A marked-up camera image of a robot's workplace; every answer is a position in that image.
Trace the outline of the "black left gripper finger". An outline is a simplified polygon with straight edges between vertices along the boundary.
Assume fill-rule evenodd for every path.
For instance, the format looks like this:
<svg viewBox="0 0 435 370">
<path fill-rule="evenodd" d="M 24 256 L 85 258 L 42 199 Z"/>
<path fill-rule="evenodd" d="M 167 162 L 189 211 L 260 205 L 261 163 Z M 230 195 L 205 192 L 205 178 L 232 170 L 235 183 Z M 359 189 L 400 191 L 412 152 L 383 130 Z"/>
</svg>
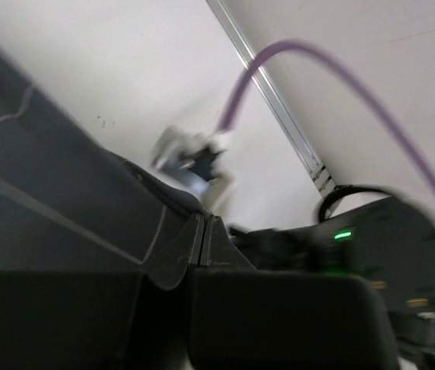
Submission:
<svg viewBox="0 0 435 370">
<path fill-rule="evenodd" d="M 140 267 L 0 271 L 0 369 L 146 369 L 182 334 L 194 216 Z"/>
</svg>

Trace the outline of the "dark grey checked pillowcase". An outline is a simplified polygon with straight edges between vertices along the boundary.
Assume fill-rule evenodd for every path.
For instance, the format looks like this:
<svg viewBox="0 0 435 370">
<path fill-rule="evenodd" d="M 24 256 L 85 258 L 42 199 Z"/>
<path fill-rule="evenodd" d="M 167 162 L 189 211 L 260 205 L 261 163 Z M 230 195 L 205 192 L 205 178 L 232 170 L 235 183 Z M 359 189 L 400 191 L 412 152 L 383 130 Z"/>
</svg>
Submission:
<svg viewBox="0 0 435 370">
<path fill-rule="evenodd" d="M 95 143 L 0 56 L 0 271 L 184 277 L 202 207 Z"/>
</svg>

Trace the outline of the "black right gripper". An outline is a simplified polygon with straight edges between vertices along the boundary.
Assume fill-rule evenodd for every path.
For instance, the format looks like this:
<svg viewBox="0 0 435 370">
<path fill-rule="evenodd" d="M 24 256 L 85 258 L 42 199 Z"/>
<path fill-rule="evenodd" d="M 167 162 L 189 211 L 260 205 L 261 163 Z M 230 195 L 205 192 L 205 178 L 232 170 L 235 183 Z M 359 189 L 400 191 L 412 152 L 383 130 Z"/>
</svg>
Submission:
<svg viewBox="0 0 435 370">
<path fill-rule="evenodd" d="M 373 189 L 378 198 L 371 203 L 330 214 L 339 200 L 370 191 L 368 186 L 333 191 L 311 226 L 231 227 L 238 249 L 223 221 L 209 219 L 200 263 L 190 277 L 191 364 L 397 369 L 389 318 L 398 338 L 435 346 L 435 226 L 384 188 Z M 268 271 L 255 269 L 238 250 Z"/>
</svg>

